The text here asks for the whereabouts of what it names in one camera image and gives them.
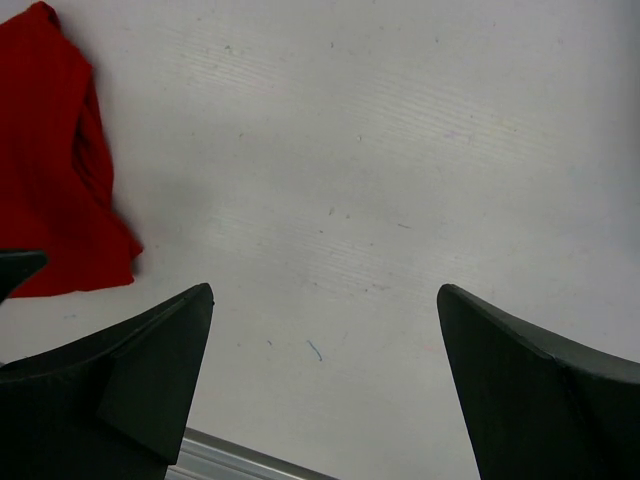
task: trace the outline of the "white surface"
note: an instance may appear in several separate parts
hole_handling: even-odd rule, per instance
[[[478,478],[444,282],[640,360],[634,0],[52,3],[146,251],[4,305],[2,360],[208,281],[189,425],[344,480]]]

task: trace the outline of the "blue pen mark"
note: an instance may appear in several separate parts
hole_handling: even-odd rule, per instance
[[[316,348],[316,346],[315,346],[313,343],[311,343],[311,340],[307,340],[307,343],[309,344],[309,346],[310,346],[311,348],[313,348],[314,352],[316,352],[316,353],[318,354],[318,361],[320,361],[320,362],[321,362],[321,361],[322,361],[322,355],[320,355],[320,352],[318,351],[318,349]]]

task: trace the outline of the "red cloth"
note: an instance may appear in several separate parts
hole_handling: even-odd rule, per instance
[[[113,213],[113,167],[91,65],[32,5],[0,25],[0,249],[40,249],[48,265],[13,296],[133,282],[142,252]]]

